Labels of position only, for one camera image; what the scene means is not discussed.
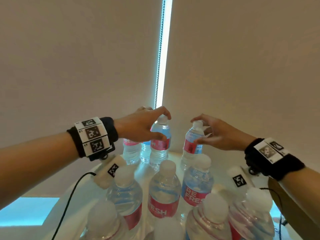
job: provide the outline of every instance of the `plastic water bottle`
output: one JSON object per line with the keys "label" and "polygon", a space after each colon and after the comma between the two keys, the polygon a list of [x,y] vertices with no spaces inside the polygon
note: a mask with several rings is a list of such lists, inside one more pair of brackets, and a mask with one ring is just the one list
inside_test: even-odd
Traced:
{"label": "plastic water bottle", "polygon": [[160,170],[149,183],[148,214],[146,232],[154,228],[158,218],[173,217],[178,209],[181,183],[176,175],[176,164],[164,160]]}
{"label": "plastic water bottle", "polygon": [[186,220],[187,214],[211,193],[214,178],[209,172],[211,159],[205,154],[198,154],[193,166],[184,173],[182,192],[178,207],[181,222]]}
{"label": "plastic water bottle", "polygon": [[145,141],[141,143],[140,159],[142,163],[148,164],[150,161],[150,153],[151,153],[150,143],[151,141]]}
{"label": "plastic water bottle", "polygon": [[168,149],[170,147],[171,133],[167,122],[168,117],[165,115],[161,115],[151,128],[152,132],[160,132],[167,137],[166,141],[151,141],[150,165],[153,169],[156,170],[159,169],[160,163],[163,160],[168,159]]}
{"label": "plastic water bottle", "polygon": [[165,217],[158,219],[154,231],[146,235],[144,240],[183,240],[182,226],[174,218]]}
{"label": "plastic water bottle", "polygon": [[181,169],[185,171],[187,168],[192,166],[197,154],[202,153],[202,145],[196,145],[193,142],[204,137],[203,132],[203,122],[201,120],[196,120],[192,124],[192,128],[186,133],[186,139],[183,146],[183,154],[181,160]]}
{"label": "plastic water bottle", "polygon": [[186,240],[231,240],[229,206],[218,194],[207,194],[204,201],[188,214]]}
{"label": "plastic water bottle", "polygon": [[88,214],[81,240],[128,240],[128,226],[111,201],[100,200]]}
{"label": "plastic water bottle", "polygon": [[229,209],[233,240],[272,240],[275,235],[270,215],[272,197],[269,192],[250,188],[246,198],[236,200]]}
{"label": "plastic water bottle", "polygon": [[139,223],[142,215],[142,188],[134,180],[132,166],[117,169],[106,198],[115,204],[118,213],[125,218],[130,239],[133,239],[141,228]]}
{"label": "plastic water bottle", "polygon": [[127,165],[140,162],[140,150],[140,143],[123,139],[123,159],[126,160]]}

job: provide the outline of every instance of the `white bottle cap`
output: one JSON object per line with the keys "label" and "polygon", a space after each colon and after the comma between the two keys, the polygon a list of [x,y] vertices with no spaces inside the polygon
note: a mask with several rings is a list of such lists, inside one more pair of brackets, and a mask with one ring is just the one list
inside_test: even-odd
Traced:
{"label": "white bottle cap", "polygon": [[267,190],[250,188],[247,191],[246,199],[256,211],[270,212],[272,208],[272,197]]}
{"label": "white bottle cap", "polygon": [[194,166],[203,170],[207,170],[211,167],[211,159],[205,154],[197,154]]}
{"label": "white bottle cap", "polygon": [[154,225],[154,240],[183,240],[184,233],[178,221],[171,217],[158,219]]}
{"label": "white bottle cap", "polygon": [[203,122],[202,122],[202,120],[195,120],[192,123],[192,128],[194,128],[197,131],[203,131]]}
{"label": "white bottle cap", "polygon": [[162,176],[171,178],[176,174],[176,164],[170,160],[164,160],[160,164],[159,172]]}
{"label": "white bottle cap", "polygon": [[204,215],[214,223],[222,223],[229,212],[228,203],[217,193],[209,193],[203,201]]}
{"label": "white bottle cap", "polygon": [[162,114],[158,117],[157,121],[159,124],[166,124],[168,122],[168,117]]}
{"label": "white bottle cap", "polygon": [[115,184],[120,188],[126,188],[134,181],[134,169],[130,165],[117,169],[114,176]]}
{"label": "white bottle cap", "polygon": [[88,214],[88,228],[93,231],[104,231],[117,218],[114,203],[109,200],[99,200]]}

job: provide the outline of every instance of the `clear plastic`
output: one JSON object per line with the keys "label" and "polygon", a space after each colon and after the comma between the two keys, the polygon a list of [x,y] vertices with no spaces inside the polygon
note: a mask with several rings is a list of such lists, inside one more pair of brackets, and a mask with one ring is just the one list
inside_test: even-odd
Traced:
{"label": "clear plastic", "polygon": [[140,159],[142,163],[148,164],[150,162],[150,153],[151,153],[150,143],[151,141],[145,141],[141,143]]}
{"label": "clear plastic", "polygon": [[189,212],[186,220],[186,240],[198,239],[232,239],[228,223],[228,204],[221,196],[208,194],[204,202]]}
{"label": "clear plastic", "polygon": [[186,139],[183,145],[183,154],[180,164],[183,171],[193,165],[197,154],[202,153],[202,145],[196,145],[193,142],[204,136],[203,122],[200,120],[194,121],[192,128],[186,133]]}
{"label": "clear plastic", "polygon": [[175,173],[176,164],[164,160],[149,183],[146,233],[154,229],[157,219],[173,217],[177,212],[181,183]]}
{"label": "clear plastic", "polygon": [[271,207],[269,192],[258,188],[250,188],[245,199],[235,200],[228,216],[233,240],[272,240],[275,230]]}
{"label": "clear plastic", "polygon": [[110,201],[100,200],[88,214],[81,240],[128,240],[128,226]]}
{"label": "clear plastic", "polygon": [[168,118],[164,115],[161,115],[151,128],[152,132],[160,132],[167,137],[166,141],[151,141],[150,165],[155,170],[159,169],[160,163],[163,160],[168,159],[168,149],[170,148],[171,133],[167,121]]}
{"label": "clear plastic", "polygon": [[158,219],[154,231],[146,235],[144,240],[183,240],[183,229],[174,218]]}
{"label": "clear plastic", "polygon": [[127,165],[140,163],[141,144],[128,139],[123,139],[123,159]]}
{"label": "clear plastic", "polygon": [[141,215],[142,215],[142,188],[133,178],[130,184],[117,185],[116,182],[128,182],[126,172],[127,170],[134,170],[131,166],[124,166],[117,169],[114,181],[107,191],[106,198],[114,203],[117,212],[122,215],[129,228],[130,239],[139,239],[141,235]]}
{"label": "clear plastic", "polygon": [[178,218],[182,224],[186,221],[187,214],[201,203],[207,194],[211,193],[214,178],[210,173],[210,158],[200,154],[196,163],[184,173],[182,192],[178,206]]}

